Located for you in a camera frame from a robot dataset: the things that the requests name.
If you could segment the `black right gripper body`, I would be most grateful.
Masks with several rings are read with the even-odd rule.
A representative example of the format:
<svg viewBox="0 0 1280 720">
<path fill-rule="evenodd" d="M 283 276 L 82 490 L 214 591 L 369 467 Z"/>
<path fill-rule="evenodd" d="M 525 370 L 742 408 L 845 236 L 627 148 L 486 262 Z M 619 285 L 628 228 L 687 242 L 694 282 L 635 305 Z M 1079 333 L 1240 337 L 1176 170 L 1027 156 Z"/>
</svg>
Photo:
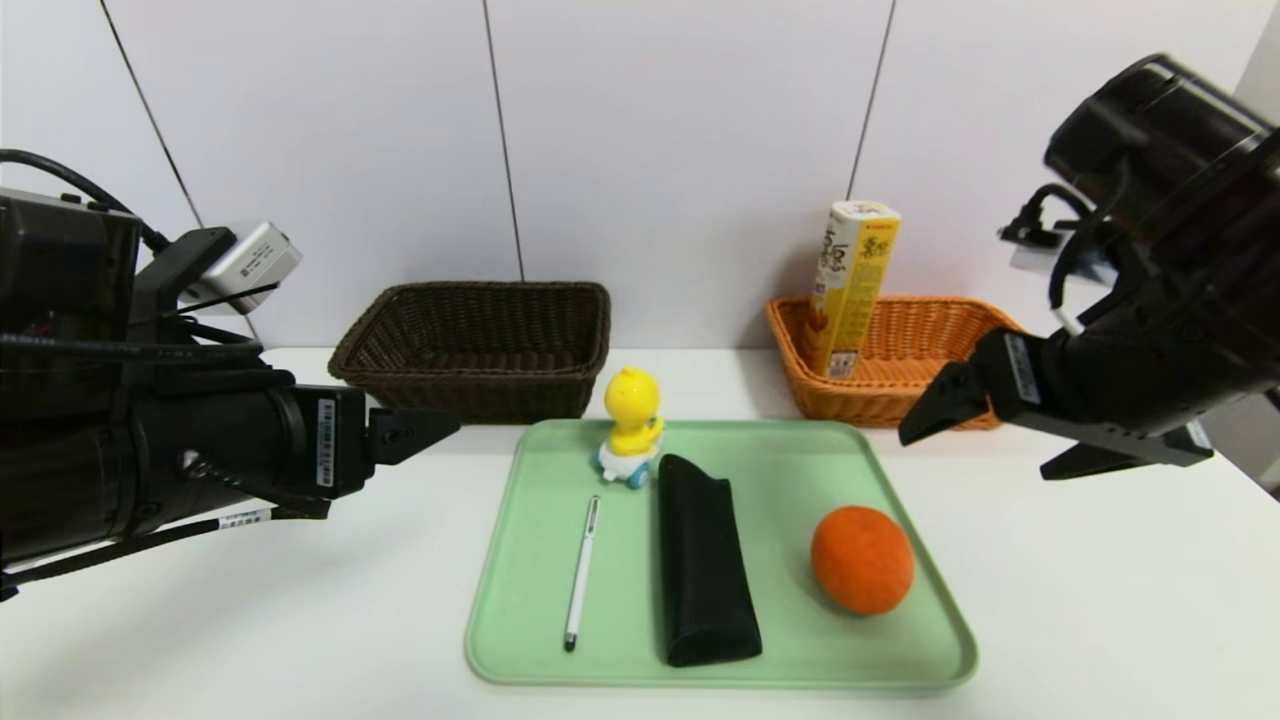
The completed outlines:
<svg viewBox="0 0 1280 720">
<path fill-rule="evenodd" d="M 1047 343 L 1032 334 L 997 329 L 977 345 L 973 364 L 1000 420 L 1073 439 L 1075 445 L 1130 454 L 1132 469 L 1148 465 L 1188 468 L 1215 455 L 1203 433 L 1187 427 L 1148 434 L 1085 418 L 1071 406 L 1071 397 L 1056 389 L 1044 374 L 1042 355 Z"/>
</svg>

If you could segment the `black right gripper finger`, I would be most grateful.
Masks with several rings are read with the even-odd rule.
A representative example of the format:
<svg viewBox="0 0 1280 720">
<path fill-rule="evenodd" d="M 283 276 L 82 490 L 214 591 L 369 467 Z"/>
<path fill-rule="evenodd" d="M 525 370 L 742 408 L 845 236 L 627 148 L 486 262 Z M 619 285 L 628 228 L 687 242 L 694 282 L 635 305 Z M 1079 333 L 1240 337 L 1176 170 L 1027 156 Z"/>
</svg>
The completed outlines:
<svg viewBox="0 0 1280 720">
<path fill-rule="evenodd" d="M 1071 480 L 1132 469 L 1132 455 L 1076 443 L 1039 466 L 1044 480 Z"/>
<path fill-rule="evenodd" d="M 899 442 L 914 445 L 989 411 L 980 373 L 972 363 L 947 363 L 899 424 Z"/>
</svg>

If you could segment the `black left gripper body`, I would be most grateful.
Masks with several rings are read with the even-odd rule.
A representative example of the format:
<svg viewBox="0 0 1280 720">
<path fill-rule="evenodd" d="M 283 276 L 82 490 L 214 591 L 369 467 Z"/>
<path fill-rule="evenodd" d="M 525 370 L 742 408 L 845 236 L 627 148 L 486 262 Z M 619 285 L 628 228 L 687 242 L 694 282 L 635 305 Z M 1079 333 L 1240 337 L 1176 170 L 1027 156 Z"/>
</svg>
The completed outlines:
<svg viewBox="0 0 1280 720">
<path fill-rule="evenodd" d="M 353 389 L 288 386 L 141 397 L 132 413 L 140 503 L 175 521 L 252 498 L 324 519 L 364 488 L 365 402 Z"/>
</svg>

